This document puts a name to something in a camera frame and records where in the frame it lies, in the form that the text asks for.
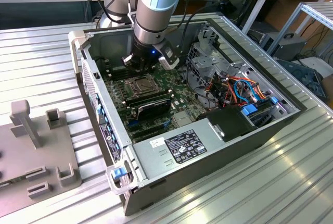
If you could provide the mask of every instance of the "warning label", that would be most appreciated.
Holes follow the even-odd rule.
[[[165,143],[178,164],[207,151],[193,129],[166,139]]]

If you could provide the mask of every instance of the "slotted aluminum surface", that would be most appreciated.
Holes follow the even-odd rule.
[[[333,222],[332,111],[229,21],[210,17],[307,108],[263,147],[125,217],[104,175],[105,163],[74,79],[67,33],[92,24],[0,31],[0,124],[9,102],[27,98],[31,115],[66,112],[83,183],[79,188],[0,219],[3,223]],[[234,51],[221,48],[236,61]]]
[[[304,3],[301,10],[333,30],[333,3]]]

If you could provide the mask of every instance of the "3d printed holder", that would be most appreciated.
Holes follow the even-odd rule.
[[[27,100],[12,102],[12,124],[0,126],[0,217],[81,184],[66,114],[29,114]]]

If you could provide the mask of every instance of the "gray fixture base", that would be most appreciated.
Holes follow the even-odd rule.
[[[0,217],[81,185],[65,113],[31,121],[40,147],[27,133],[15,137],[20,122],[0,126]]]

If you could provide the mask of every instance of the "white sticker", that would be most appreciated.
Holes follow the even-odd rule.
[[[155,140],[150,141],[149,143],[150,143],[150,145],[151,145],[153,148],[165,144],[165,142],[164,142],[164,138],[163,138],[163,137],[159,137],[159,138],[157,138],[157,139],[155,139]]]

